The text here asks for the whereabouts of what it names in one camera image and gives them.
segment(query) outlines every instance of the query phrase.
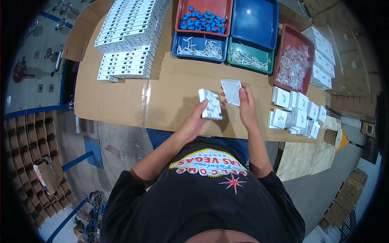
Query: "stack of white boxes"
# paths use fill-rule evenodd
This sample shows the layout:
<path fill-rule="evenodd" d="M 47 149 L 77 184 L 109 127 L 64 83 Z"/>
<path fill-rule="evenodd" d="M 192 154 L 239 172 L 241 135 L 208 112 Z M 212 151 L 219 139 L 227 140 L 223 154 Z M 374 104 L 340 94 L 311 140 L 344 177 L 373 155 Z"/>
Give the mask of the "stack of white boxes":
<path fill-rule="evenodd" d="M 314 66 L 310 83 L 322 90 L 332 89 L 335 58 L 332 46 L 313 26 L 301 32 L 315 44 Z"/>
<path fill-rule="evenodd" d="M 291 134 L 317 138 L 320 129 L 318 121 L 324 123 L 327 114 L 323 106 L 317 106 L 300 92 L 288 92 L 279 87 L 273 89 L 272 102 L 287 111 L 269 111 L 268 128 L 287 128 Z"/>
<path fill-rule="evenodd" d="M 171 0 L 116 0 L 95 41 L 104 55 L 97 80 L 149 79 Z"/>

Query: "cardboard sheet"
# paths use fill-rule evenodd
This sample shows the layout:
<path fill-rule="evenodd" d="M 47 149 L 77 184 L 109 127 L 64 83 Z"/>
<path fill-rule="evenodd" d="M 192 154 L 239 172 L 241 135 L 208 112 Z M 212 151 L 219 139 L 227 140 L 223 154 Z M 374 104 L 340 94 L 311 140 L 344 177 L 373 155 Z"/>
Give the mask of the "cardboard sheet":
<path fill-rule="evenodd" d="M 173 9 L 176 9 L 175 2 L 170 6 L 163 22 L 149 80 L 120 79 L 119 83 L 96 80 L 102 53 L 94 48 L 93 40 L 96 39 L 105 17 L 100 19 L 84 49 L 79 65 L 75 89 L 75 114 L 79 118 L 176 131 L 191 107 L 199 101 L 198 89 L 205 88 L 220 94 L 221 79 L 238 79 L 250 84 L 253 90 L 258 120 L 265 140 L 314 142 L 306 137 L 291 135 L 285 130 L 275 131 L 266 128 L 268 111 L 272 108 L 270 103 L 273 91 L 272 77 L 224 64 L 173 57 L 171 54 L 175 20 Z M 307 96 L 317 105 L 325 105 L 324 91 L 310 86 Z M 201 134 L 247 138 L 247 131 L 239 117 L 239 107 L 226 104 L 222 116 L 221 121 L 209 122 Z"/>

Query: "black t-shirt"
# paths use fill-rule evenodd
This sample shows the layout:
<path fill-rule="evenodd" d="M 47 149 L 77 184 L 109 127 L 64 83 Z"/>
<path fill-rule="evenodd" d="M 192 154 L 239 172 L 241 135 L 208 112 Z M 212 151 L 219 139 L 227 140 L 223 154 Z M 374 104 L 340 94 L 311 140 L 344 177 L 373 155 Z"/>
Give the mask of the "black t-shirt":
<path fill-rule="evenodd" d="M 101 242 L 177 242 L 211 229 L 260 243 L 302 242 L 305 223 L 274 172 L 257 179 L 228 147 L 187 144 L 146 192 L 123 171 L 108 199 Z"/>

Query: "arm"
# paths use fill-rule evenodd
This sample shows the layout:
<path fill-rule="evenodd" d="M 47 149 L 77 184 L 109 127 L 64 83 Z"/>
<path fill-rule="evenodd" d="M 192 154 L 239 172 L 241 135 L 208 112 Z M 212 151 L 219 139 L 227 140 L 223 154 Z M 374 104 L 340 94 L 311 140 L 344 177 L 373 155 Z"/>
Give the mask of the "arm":
<path fill-rule="evenodd" d="M 249 141 L 250 170 L 257 178 L 263 178 L 273 171 L 267 154 L 265 141 L 257 119 L 255 99 L 248 84 L 242 83 L 239 90 L 240 118 L 247 129 Z"/>
<path fill-rule="evenodd" d="M 208 100 L 198 103 L 194 110 L 189 113 L 181 128 L 151 154 L 134 165 L 130 171 L 133 171 L 137 177 L 144 181 L 155 181 L 178 152 L 197 137 L 207 121 L 201 118 L 207 104 Z"/>

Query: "red plastic tray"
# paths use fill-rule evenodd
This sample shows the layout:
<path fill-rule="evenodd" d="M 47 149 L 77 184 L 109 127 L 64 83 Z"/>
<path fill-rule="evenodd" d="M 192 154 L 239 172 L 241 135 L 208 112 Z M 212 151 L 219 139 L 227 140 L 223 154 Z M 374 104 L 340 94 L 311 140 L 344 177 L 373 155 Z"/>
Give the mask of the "red plastic tray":
<path fill-rule="evenodd" d="M 182 30 L 180 29 L 181 18 L 185 14 L 191 14 L 189 6 L 192 6 L 195 11 L 200 11 L 204 14 L 206 11 L 212 12 L 220 16 L 222 19 L 227 19 L 224 23 L 226 31 L 224 34 L 214 32 L 198 31 L 198 30 Z M 233 0 L 180 0 L 177 8 L 177 18 L 175 20 L 175 30 L 177 32 L 191 32 L 191 33 L 205 33 L 208 35 L 218 35 L 228 37 L 230 35 L 231 21 L 232 21 L 232 6 Z"/>
<path fill-rule="evenodd" d="M 308 61 L 313 62 L 314 61 L 314 55 L 315 55 L 315 44 L 308 39 L 305 35 L 301 34 L 297 30 L 293 29 L 290 25 L 284 24 L 282 27 L 282 35 L 281 35 L 281 44 L 280 44 L 280 49 L 278 51 L 278 58 L 277 58 L 277 65 L 275 66 L 274 69 L 274 75 L 273 75 L 273 84 L 274 86 L 280 87 L 284 90 L 287 91 L 295 91 L 295 92 L 301 92 L 304 95 L 308 91 L 308 86 L 309 86 L 309 81 L 311 79 L 312 75 L 312 68 L 309 68 L 307 71 L 307 74 L 305 75 L 303 79 L 303 90 L 295 90 L 292 89 L 289 86 L 280 84 L 277 82 L 277 76 L 280 71 L 280 61 L 281 57 L 284 54 L 285 48 L 290 45 L 291 47 L 295 47 L 298 49 L 299 46 L 307 46 L 308 47 L 308 53 L 310 57 L 308 58 Z"/>

